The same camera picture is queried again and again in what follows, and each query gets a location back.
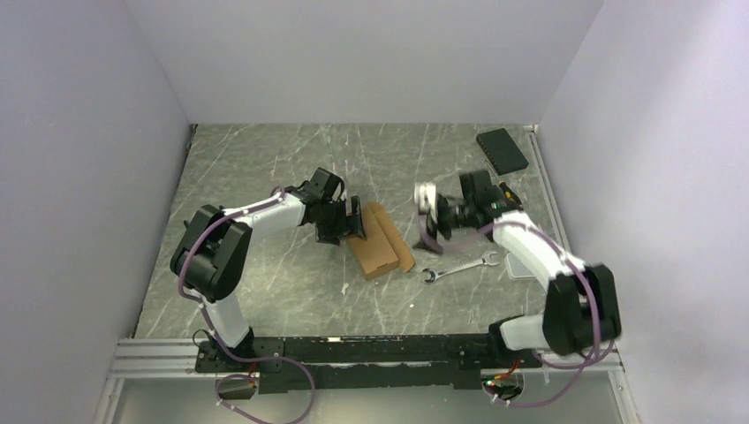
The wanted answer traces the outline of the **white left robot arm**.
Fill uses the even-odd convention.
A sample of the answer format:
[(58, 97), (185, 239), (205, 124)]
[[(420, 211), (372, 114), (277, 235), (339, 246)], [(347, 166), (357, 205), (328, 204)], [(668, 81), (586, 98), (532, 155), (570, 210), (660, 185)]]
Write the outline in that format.
[(236, 208), (205, 205), (188, 220), (170, 270), (178, 294), (197, 303), (209, 335), (221, 345), (219, 360), (230, 370), (247, 368), (254, 356), (253, 329), (237, 294), (250, 248), (307, 224), (323, 244), (367, 237), (360, 198), (348, 196), (343, 179), (323, 168), (299, 185), (273, 188), (265, 200)]

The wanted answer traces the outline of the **brown cardboard paper box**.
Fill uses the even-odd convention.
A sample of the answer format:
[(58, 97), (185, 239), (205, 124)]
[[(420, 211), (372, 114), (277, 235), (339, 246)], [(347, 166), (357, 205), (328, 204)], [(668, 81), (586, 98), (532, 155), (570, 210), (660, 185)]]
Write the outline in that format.
[(347, 243), (367, 281), (395, 269), (407, 273), (415, 266), (411, 248), (383, 205), (370, 201), (361, 210), (366, 238), (350, 236)]

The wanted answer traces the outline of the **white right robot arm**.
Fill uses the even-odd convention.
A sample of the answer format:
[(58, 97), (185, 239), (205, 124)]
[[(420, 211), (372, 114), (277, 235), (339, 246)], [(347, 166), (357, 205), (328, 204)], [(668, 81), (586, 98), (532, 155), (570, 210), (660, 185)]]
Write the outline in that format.
[(493, 183), (487, 171), (462, 173), (459, 182), (459, 196), (441, 194), (433, 183), (415, 185), (413, 202), (420, 226), (416, 248), (445, 254), (455, 247), (453, 231), (474, 229), (477, 238), (513, 254), (546, 294), (541, 313), (490, 325), (490, 361), (507, 367), (521, 351), (539, 350), (560, 356), (589, 352), (597, 359), (602, 344), (622, 333), (613, 272), (602, 263), (585, 263), (555, 242), (509, 186)]

